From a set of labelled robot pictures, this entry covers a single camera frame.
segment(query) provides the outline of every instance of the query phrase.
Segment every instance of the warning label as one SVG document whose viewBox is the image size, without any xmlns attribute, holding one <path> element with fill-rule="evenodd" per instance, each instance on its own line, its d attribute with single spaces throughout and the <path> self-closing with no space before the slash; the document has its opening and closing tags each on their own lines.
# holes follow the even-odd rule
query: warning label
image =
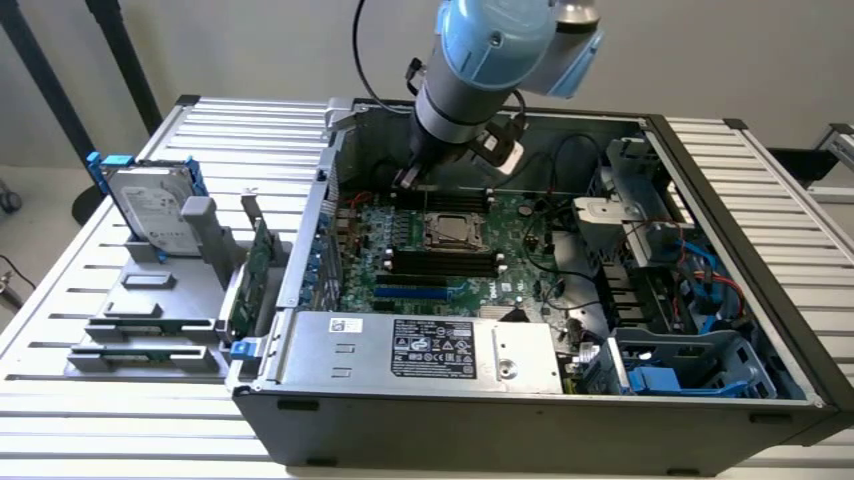
<svg viewBox="0 0 854 480">
<path fill-rule="evenodd" d="M 162 188 L 124 187 L 122 195 L 131 207 L 148 242 L 174 255 L 199 255 L 196 237 L 180 216 L 183 201 Z"/>
<path fill-rule="evenodd" d="M 398 377 L 478 378 L 471 322 L 395 319 L 391 345 Z"/>
</svg>

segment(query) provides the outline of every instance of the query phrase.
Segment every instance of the metal rack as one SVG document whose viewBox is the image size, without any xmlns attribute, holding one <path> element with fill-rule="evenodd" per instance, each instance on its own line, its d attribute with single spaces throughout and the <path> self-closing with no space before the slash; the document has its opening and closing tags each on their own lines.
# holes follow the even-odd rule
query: metal rack
<svg viewBox="0 0 854 480">
<path fill-rule="evenodd" d="M 171 111 L 139 157 L 194 156 L 219 220 L 243 241 L 251 239 L 251 228 L 239 193 L 256 188 L 271 228 L 292 241 L 304 179 L 328 143 L 327 106 L 192 100 Z M 719 120 L 671 118 L 669 123 L 854 383 L 850 240 L 750 132 Z M 781 230 L 793 236 L 775 235 Z M 375 477 L 372 472 L 286 470 L 270 461 L 220 381 L 64 379 L 69 347 L 84 340 L 87 319 L 128 258 L 126 238 L 122 217 L 107 200 L 0 336 L 0 477 Z M 853 471 L 854 430 L 847 430 L 810 448 L 774 447 L 719 478 L 835 479 Z"/>
</svg>

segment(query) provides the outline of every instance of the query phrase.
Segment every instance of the black wire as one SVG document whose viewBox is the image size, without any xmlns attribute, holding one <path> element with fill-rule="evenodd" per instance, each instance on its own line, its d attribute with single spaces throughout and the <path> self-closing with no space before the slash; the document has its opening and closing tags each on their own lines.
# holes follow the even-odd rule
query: black wire
<svg viewBox="0 0 854 480">
<path fill-rule="evenodd" d="M 522 92 L 519 90 L 514 90 L 513 96 L 517 97 L 517 102 L 519 102 L 519 113 L 525 115 L 529 111 L 529 104 L 525 102 L 525 97 L 522 96 Z"/>
<path fill-rule="evenodd" d="M 594 148 L 597 149 L 597 166 L 598 168 L 603 167 L 603 163 L 602 163 L 602 154 L 605 152 L 605 150 L 602 149 L 602 145 L 599 144 L 599 142 L 597 141 L 595 138 L 593 138 L 593 135 L 589 135 L 586 133 L 570 133 L 566 137 L 563 137 L 561 139 L 561 142 L 558 142 L 558 146 L 555 148 L 554 154 L 551 156 L 551 187 L 553 188 L 558 188 L 558 159 L 561 158 L 561 151 L 563 150 L 563 147 L 566 146 L 566 142 L 569 142 L 570 140 L 575 139 L 575 138 L 583 138 L 586 139 L 594 146 Z"/>
<path fill-rule="evenodd" d="M 387 105 L 376 96 L 376 92 L 371 88 L 371 84 L 368 83 L 368 79 L 364 76 L 364 70 L 362 69 L 362 58 L 359 57 L 359 20 L 362 19 L 362 9 L 364 8 L 364 0 L 359 0 L 359 4 L 356 5 L 356 13 L 352 17 L 352 36 L 350 39 L 350 43 L 352 45 L 352 59 L 356 62 L 356 73 L 359 74 L 359 79 L 362 80 L 362 85 L 364 85 L 364 89 L 368 91 L 368 95 L 376 102 L 376 104 L 388 110 L 392 113 L 399 113 L 402 115 L 408 114 L 410 112 L 406 110 L 398 110 L 396 108 Z"/>
<path fill-rule="evenodd" d="M 12 270 L 15 271 L 15 274 L 21 278 L 21 280 L 24 280 L 24 281 L 29 284 L 29 286 L 31 286 L 31 287 L 32 287 L 32 289 L 35 290 L 35 289 L 36 289 L 36 284 L 35 284 L 35 283 L 32 283 L 32 280 L 29 280 L 29 279 L 27 278 L 27 276 L 21 273 L 21 271 L 17 269 L 17 267 L 16 267 L 16 266 L 15 266 L 15 264 L 12 263 L 12 260 L 9 260 L 9 257 L 7 257 L 5 255 L 0 255 L 0 258 L 1 258 L 3 260 L 5 260 L 5 263 L 8 263 L 8 264 L 9 264 L 9 267 L 12 267 Z"/>
<path fill-rule="evenodd" d="M 557 210 L 554 210 L 555 214 L 559 214 L 561 212 L 566 211 L 567 209 L 571 209 L 573 207 L 563 207 L 563 208 L 558 208 Z M 585 280 L 587 280 L 591 283 L 597 283 L 595 280 L 593 279 L 593 277 L 590 275 L 585 275 L 581 272 L 574 272 L 571 270 L 561 270 L 557 268 L 550 268 L 546 267 L 543 265 L 541 265 L 539 263 L 537 263 L 534 261 L 534 259 L 531 258 L 531 253 L 529 252 L 527 247 L 525 246 L 525 237 L 529 236 L 529 234 L 531 233 L 531 230 L 534 230 L 534 225 L 537 224 L 537 220 L 539 217 L 534 217 L 531 219 L 531 223 L 529 224 L 529 228 L 525 230 L 525 233 L 522 234 L 522 252 L 525 253 L 525 258 L 529 261 L 529 263 L 534 266 L 534 268 L 542 270 L 543 272 L 549 272 L 549 273 L 557 273 L 559 275 L 573 275 L 575 277 L 583 278 Z"/>
<path fill-rule="evenodd" d="M 554 308 L 558 311 L 571 312 L 573 310 L 578 310 L 579 308 L 590 307 L 591 305 L 597 305 L 597 304 L 602 303 L 599 300 L 594 300 L 593 302 L 582 303 L 577 307 L 559 307 L 558 305 L 551 303 L 551 292 L 554 291 L 554 289 L 558 286 L 558 284 L 562 283 L 562 282 L 563 282 L 563 279 L 558 280 L 551 285 L 551 287 L 549 287 L 549 290 L 546 291 L 546 295 L 543 296 L 543 304 L 545 305 L 549 305 L 551 308 Z"/>
</svg>

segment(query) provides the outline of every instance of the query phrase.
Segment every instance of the blue latch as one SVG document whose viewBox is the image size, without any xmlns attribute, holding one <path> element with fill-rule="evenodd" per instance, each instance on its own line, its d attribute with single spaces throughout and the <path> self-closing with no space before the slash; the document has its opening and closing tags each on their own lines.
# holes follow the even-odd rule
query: blue latch
<svg viewBox="0 0 854 480">
<path fill-rule="evenodd" d="M 252 360 L 255 358 L 255 342 L 240 341 L 231 344 L 232 360 Z"/>
<path fill-rule="evenodd" d="M 110 186 L 107 185 L 107 179 L 104 178 L 104 173 L 102 172 L 100 153 L 92 152 L 86 157 L 86 169 L 90 171 L 90 175 L 92 175 L 92 179 L 95 180 L 95 184 L 98 185 L 102 193 L 110 193 Z"/>
<path fill-rule="evenodd" d="M 747 389 L 743 380 L 722 388 L 682 388 L 673 368 L 638 367 L 629 372 L 629 384 L 638 395 L 734 398 Z"/>
<path fill-rule="evenodd" d="M 126 168 L 134 165 L 134 155 L 107 155 L 102 161 L 102 167 Z"/>
<path fill-rule="evenodd" d="M 192 157 L 187 157 L 184 162 L 190 170 L 190 178 L 192 179 L 192 193 L 200 197 L 208 196 L 208 188 L 204 186 L 204 178 L 202 177 L 202 168 L 199 162 Z"/>
</svg>

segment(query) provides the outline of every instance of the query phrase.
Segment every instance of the motherboard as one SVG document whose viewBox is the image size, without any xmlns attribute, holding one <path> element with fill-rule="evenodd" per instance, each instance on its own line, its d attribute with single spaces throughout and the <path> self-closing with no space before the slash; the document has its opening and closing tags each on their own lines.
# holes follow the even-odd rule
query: motherboard
<svg viewBox="0 0 854 480">
<path fill-rule="evenodd" d="M 526 258 L 555 267 L 538 199 L 492 192 L 414 197 L 363 194 L 339 210 L 342 310 L 499 319 L 521 309 L 531 321 L 561 322 L 542 299 L 558 276 Z"/>
</svg>

